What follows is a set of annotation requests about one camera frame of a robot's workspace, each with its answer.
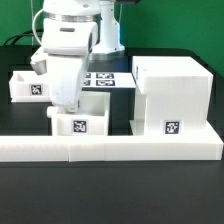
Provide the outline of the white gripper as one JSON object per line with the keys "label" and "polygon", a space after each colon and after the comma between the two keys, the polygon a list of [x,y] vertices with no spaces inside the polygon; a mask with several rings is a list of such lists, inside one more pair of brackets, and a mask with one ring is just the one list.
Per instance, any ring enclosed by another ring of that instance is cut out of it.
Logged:
{"label": "white gripper", "polygon": [[88,66],[89,56],[47,56],[49,95],[54,106],[70,113],[78,111]]}

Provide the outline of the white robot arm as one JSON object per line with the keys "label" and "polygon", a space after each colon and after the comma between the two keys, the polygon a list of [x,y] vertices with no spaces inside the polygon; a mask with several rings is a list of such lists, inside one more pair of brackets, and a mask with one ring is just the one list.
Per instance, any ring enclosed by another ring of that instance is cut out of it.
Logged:
{"label": "white robot arm", "polygon": [[120,24],[114,17],[118,0],[44,0],[43,34],[31,57],[38,75],[46,74],[53,105],[74,113],[90,59],[124,52]]}

